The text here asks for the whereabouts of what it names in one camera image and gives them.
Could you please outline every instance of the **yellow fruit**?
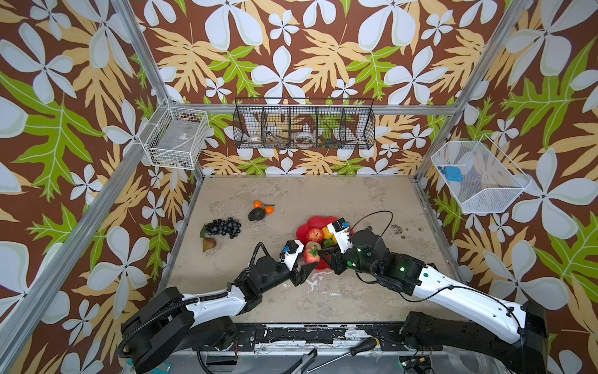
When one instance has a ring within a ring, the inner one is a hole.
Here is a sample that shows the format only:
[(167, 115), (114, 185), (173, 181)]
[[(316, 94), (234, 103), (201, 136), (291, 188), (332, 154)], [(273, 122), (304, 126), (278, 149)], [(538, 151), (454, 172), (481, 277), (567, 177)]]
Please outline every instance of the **yellow fruit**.
[(328, 226), (324, 227), (322, 232), (324, 233), (324, 239), (330, 239), (333, 237), (333, 235), (330, 234), (330, 230), (328, 230)]

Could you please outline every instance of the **floral fabric backdrop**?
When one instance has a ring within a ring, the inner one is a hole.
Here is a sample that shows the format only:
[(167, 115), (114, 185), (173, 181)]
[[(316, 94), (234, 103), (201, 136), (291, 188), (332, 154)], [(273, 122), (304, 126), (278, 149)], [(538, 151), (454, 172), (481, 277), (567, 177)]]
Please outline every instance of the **floral fabric backdrop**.
[[(495, 0), (132, 1), (170, 97), (452, 104), (505, 11)], [(440, 117), (378, 116), (367, 151), (237, 150), (230, 115), (210, 115), (206, 174), (412, 174)]]
[(506, 212), (464, 215), (434, 168), (420, 181), (470, 285), (548, 310), (554, 374), (598, 367), (597, 22), (595, 0), (534, 2), (452, 131), (533, 179)]
[[(155, 108), (122, 22), (108, 0), (0, 0), (0, 326)], [(147, 165), (12, 373), (119, 371), (120, 324), (155, 292), (193, 189), (189, 173)]]

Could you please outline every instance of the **screwdriver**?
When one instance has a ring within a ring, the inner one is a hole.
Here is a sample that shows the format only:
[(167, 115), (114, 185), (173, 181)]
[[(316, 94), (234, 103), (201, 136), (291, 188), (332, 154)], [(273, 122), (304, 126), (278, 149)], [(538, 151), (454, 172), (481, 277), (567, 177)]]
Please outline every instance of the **screwdriver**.
[(366, 352), (366, 351), (371, 351), (372, 349), (374, 349), (377, 345), (379, 344), (378, 339), (374, 338), (374, 337), (369, 337), (368, 339), (362, 341), (361, 343), (359, 343), (357, 346), (354, 346), (353, 348), (351, 348), (349, 350), (349, 352), (345, 353), (342, 356), (338, 356), (337, 358), (330, 360), (326, 363), (321, 364), (320, 366), (316, 366), (313, 369), (309, 369), (308, 371), (306, 371), (307, 374), (311, 373), (314, 370), (318, 370), (319, 368), (321, 368), (322, 366), (326, 366), (330, 363), (335, 362), (336, 360), (340, 360), (343, 357), (347, 357), (348, 355), (354, 356), (357, 353), (360, 352)]

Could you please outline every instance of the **white mesh basket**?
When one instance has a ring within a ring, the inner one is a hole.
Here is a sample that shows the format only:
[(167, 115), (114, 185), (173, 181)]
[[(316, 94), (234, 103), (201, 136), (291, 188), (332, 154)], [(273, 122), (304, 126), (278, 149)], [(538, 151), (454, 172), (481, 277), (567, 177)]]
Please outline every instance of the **white mesh basket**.
[(155, 127), (143, 146), (152, 165), (188, 170), (195, 168), (209, 129), (206, 112), (170, 107), (156, 121), (152, 116), (149, 125)]
[(439, 174), (464, 214), (503, 213), (531, 183), (513, 160), (494, 146), (520, 174), (513, 175), (482, 140), (450, 141), (432, 156), (436, 168), (454, 166), (461, 171), (461, 182), (449, 181), (442, 172)]

